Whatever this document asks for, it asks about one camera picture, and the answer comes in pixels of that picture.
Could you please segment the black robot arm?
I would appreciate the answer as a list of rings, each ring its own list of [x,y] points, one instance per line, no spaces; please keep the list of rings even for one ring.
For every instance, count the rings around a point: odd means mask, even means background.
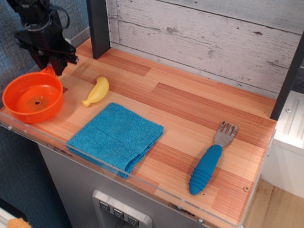
[[[69,15],[66,15],[67,23],[61,23],[58,13],[66,13],[64,8],[52,5],[50,0],[6,2],[20,17],[22,30],[13,33],[19,47],[28,50],[40,69],[52,66],[60,76],[68,63],[78,63],[75,47],[63,37],[63,30],[70,25]]]

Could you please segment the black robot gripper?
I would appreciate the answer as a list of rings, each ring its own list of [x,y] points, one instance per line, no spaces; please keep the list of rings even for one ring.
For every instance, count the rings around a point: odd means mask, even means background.
[[[78,63],[75,47],[63,37],[62,29],[56,24],[50,21],[42,26],[25,24],[24,27],[13,35],[40,69],[52,66],[55,74],[61,76],[67,63]]]

